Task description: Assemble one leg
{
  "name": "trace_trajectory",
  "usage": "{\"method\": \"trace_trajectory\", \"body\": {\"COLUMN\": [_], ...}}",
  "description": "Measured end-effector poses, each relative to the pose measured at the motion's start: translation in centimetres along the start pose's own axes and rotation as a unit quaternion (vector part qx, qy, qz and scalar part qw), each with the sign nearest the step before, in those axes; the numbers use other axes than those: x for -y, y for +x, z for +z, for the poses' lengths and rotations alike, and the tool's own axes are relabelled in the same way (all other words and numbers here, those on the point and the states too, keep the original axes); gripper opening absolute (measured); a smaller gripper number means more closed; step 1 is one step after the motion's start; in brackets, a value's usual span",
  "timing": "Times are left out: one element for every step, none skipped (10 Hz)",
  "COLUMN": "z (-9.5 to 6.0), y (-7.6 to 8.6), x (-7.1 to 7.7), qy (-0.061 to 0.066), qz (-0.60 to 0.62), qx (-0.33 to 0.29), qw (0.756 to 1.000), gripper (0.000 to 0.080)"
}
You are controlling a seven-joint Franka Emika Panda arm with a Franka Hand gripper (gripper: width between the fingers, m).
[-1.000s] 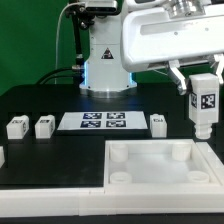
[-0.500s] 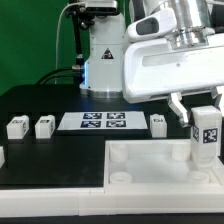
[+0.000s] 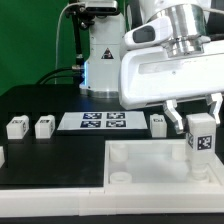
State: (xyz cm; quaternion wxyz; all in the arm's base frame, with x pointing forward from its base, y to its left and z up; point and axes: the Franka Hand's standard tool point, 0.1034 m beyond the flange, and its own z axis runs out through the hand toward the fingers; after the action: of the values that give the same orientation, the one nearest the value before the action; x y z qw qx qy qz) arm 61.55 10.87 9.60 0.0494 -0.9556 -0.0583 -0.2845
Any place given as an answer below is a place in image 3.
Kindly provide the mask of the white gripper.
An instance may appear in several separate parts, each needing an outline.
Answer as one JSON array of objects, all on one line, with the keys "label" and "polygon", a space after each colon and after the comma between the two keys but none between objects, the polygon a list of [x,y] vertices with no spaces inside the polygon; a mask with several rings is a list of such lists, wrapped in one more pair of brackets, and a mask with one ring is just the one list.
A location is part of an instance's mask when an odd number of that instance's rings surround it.
[{"label": "white gripper", "polygon": [[121,63],[120,104],[128,110],[163,104],[176,133],[182,134],[184,120],[176,110],[177,102],[207,95],[209,115],[219,126],[224,93],[224,40],[203,47],[201,54],[179,57],[169,57],[161,46],[128,52]]}]

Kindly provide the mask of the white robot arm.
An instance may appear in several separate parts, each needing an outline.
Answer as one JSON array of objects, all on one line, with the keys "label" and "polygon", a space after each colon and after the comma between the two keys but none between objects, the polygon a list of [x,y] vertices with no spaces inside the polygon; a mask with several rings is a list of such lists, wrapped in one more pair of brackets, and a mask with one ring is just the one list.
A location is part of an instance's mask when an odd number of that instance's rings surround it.
[{"label": "white robot arm", "polygon": [[216,12],[212,0],[130,0],[125,16],[116,12],[114,0],[84,3],[95,24],[81,92],[118,97],[125,109],[161,105],[178,133],[184,131],[179,102],[204,99],[219,122],[224,40],[206,32]]}]

